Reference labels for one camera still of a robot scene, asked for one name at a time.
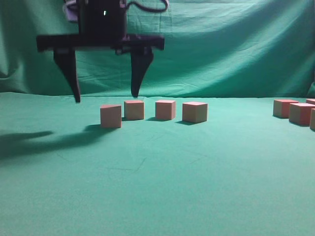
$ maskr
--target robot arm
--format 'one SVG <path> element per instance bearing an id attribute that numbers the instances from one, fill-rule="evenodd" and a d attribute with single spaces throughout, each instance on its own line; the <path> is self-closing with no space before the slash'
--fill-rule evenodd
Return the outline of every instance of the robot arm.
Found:
<path id="1" fill-rule="evenodd" d="M 76 73 L 75 51 L 82 48 L 108 48 L 116 55 L 130 53 L 131 94 L 137 97 L 143 78 L 153 62 L 153 49 L 164 50 L 161 35 L 128 34 L 126 12 L 134 4 L 141 10 L 160 13 L 168 8 L 168 0 L 161 0 L 164 9 L 152 9 L 135 1 L 126 0 L 69 0 L 64 4 L 67 19 L 78 23 L 78 34 L 38 35 L 39 52 L 54 51 L 54 61 L 62 71 L 73 92 L 75 101 L 81 101 L 80 87 Z"/>

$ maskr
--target green backdrop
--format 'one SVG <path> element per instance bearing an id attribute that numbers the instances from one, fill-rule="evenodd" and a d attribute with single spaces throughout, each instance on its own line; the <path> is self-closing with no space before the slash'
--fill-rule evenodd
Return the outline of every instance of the green backdrop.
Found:
<path id="1" fill-rule="evenodd" d="M 0 1 L 0 92 L 71 95 L 52 53 L 38 53 L 35 40 L 77 32 L 62 4 Z M 313 97 L 314 22 L 313 0 L 171 0 L 163 14 L 131 7 L 128 32 L 166 39 L 140 95 Z M 84 95 L 130 95 L 129 55 L 78 52 L 77 71 Z"/>

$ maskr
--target wooden cube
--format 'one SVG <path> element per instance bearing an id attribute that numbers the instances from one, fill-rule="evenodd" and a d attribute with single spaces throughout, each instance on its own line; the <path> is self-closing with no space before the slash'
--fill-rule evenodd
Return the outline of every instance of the wooden cube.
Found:
<path id="1" fill-rule="evenodd" d="M 279 118 L 289 118 L 289 109 L 291 103 L 299 103 L 290 99 L 274 100 L 274 116 Z"/>
<path id="2" fill-rule="evenodd" d="M 306 103 L 315 104 L 315 99 L 306 99 Z"/>
<path id="3" fill-rule="evenodd" d="M 156 101 L 156 119 L 171 120 L 176 116 L 176 101 L 159 100 Z"/>
<path id="4" fill-rule="evenodd" d="M 103 128 L 121 128 L 122 106 L 102 105 L 100 107 L 100 125 Z"/>
<path id="5" fill-rule="evenodd" d="M 291 103 L 289 121 L 298 125 L 310 125 L 313 108 L 315 108 L 315 104 Z"/>
<path id="6" fill-rule="evenodd" d="M 183 103 L 183 121 L 200 123 L 207 121 L 208 104 L 203 102 Z"/>
<path id="7" fill-rule="evenodd" d="M 144 102 L 140 100 L 125 101 L 124 114 L 127 120 L 144 119 Z"/>
<path id="8" fill-rule="evenodd" d="M 311 112 L 310 129 L 315 131 L 315 109 L 312 109 L 312 112 Z"/>

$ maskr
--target green cloth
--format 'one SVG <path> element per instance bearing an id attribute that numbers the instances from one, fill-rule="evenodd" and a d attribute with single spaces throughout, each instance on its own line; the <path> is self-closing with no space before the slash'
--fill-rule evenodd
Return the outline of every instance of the green cloth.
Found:
<path id="1" fill-rule="evenodd" d="M 35 40 L 78 32 L 62 4 L 0 1 L 1 92 L 71 94 Z M 171 0 L 162 14 L 128 12 L 128 32 L 165 36 L 140 90 L 146 97 L 315 97 L 314 29 L 313 0 Z M 129 55 L 77 52 L 77 71 L 83 94 L 130 96 Z"/>
<path id="2" fill-rule="evenodd" d="M 100 106 L 130 97 L 0 93 L 0 235 L 314 234 L 315 132 L 273 117 L 273 98 L 175 98 L 155 121 L 161 98 L 103 129 Z M 186 101 L 208 121 L 181 122 Z"/>

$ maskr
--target table surface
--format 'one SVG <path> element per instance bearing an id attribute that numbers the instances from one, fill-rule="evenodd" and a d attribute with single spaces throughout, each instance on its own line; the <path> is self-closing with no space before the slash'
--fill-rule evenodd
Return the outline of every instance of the table surface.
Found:
<path id="1" fill-rule="evenodd" d="M 276 98 L 140 97 L 144 120 L 99 126 L 132 99 L 0 93 L 1 236 L 315 234 L 315 132 Z M 174 120 L 154 119 L 161 99 Z M 207 122 L 181 122 L 189 101 Z"/>

